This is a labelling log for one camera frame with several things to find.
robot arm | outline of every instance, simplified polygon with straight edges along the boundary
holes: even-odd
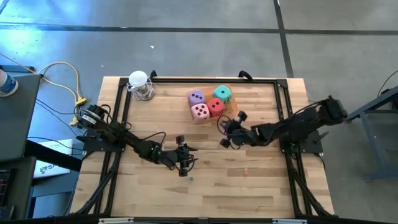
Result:
[[[190,151],[196,151],[184,144],[183,136],[177,137],[177,148],[171,151],[163,151],[162,143],[141,139],[129,132],[121,123],[111,119],[110,122],[104,120],[105,115],[109,115],[108,111],[97,105],[90,105],[83,110],[83,115],[79,119],[80,124],[88,130],[87,136],[78,136],[77,139],[87,141],[101,141],[114,145],[129,145],[134,149],[141,159],[145,159],[154,164],[163,164],[170,170],[177,168],[180,176],[186,176],[187,172],[192,169],[195,159]]]
[[[223,134],[226,136],[226,138],[221,140],[220,144],[225,148],[228,148],[231,142],[237,146],[244,144],[267,146],[285,133],[289,134],[289,141],[296,144],[305,140],[310,133],[318,128],[324,125],[340,124],[346,117],[347,112],[341,105],[340,100],[335,100],[331,96],[298,110],[288,119],[278,123],[251,126],[250,129],[241,126],[247,115],[240,111],[237,119],[228,119],[220,122],[220,126],[224,129]]]

red die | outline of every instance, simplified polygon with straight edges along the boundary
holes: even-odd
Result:
[[[220,116],[225,111],[225,105],[219,98],[213,98],[207,103],[212,117]]]

wooden table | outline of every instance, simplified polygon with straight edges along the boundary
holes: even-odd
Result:
[[[98,105],[113,107],[119,78],[104,77]],[[290,78],[288,84],[293,111],[297,111],[308,104],[304,81]],[[272,85],[230,85],[239,110],[248,115],[245,127],[278,122]],[[127,147],[119,166],[112,216],[293,217],[285,158],[278,141],[267,147],[244,146],[235,151],[219,145],[223,136],[214,124],[192,124],[186,92],[209,86],[217,84],[160,83],[151,101],[131,100],[127,121],[132,123],[131,131],[135,135],[146,137],[165,131],[165,148],[175,149],[175,137],[183,134],[189,146],[199,149],[193,152],[199,160],[188,177],[179,177],[176,170],[144,161]],[[119,118],[125,96],[123,93]],[[103,157],[103,152],[95,152],[83,161],[72,212],[81,208],[98,185]],[[324,208],[333,213],[322,162],[314,155],[304,154],[303,163],[308,187]],[[107,192],[105,189],[102,208],[106,205]],[[298,196],[304,211],[301,191]]]

dice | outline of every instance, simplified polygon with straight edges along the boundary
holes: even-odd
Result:
[[[213,98],[207,103],[210,115],[212,117],[220,116],[224,113],[225,105],[219,98]]]
[[[199,103],[206,103],[205,94],[201,90],[195,90],[189,93],[189,103],[195,106]]]
[[[224,104],[226,104],[231,99],[232,92],[227,86],[220,85],[214,90],[213,96],[219,98]]]
[[[193,121],[200,121],[204,119],[208,119],[210,117],[209,109],[207,105],[204,103],[199,103],[195,106],[191,107],[191,114]]]

gray floor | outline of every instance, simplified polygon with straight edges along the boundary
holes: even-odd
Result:
[[[287,29],[397,30],[394,0],[279,0]],[[0,14],[10,23],[116,27],[277,28],[272,0],[10,0]],[[105,75],[157,70],[159,75],[231,76],[246,70],[256,77],[286,77],[279,34],[171,32],[65,32],[0,30],[2,53],[41,68],[58,60],[79,69],[81,90],[96,102]],[[305,79],[310,100],[328,95],[353,111],[374,99],[384,80],[398,69],[398,35],[288,35],[295,77]],[[0,58],[0,64],[9,64]],[[66,66],[49,70],[55,81],[75,86]],[[386,87],[397,85],[391,78]],[[72,95],[43,83],[39,99],[71,111]],[[69,122],[72,117],[62,119]],[[366,184],[375,172],[362,124],[329,130],[323,139],[326,174],[337,215],[384,222],[398,220],[398,180]],[[35,109],[29,135],[52,139],[73,134],[42,108]],[[63,212],[60,207],[54,214]],[[38,212],[35,216],[51,215]]]

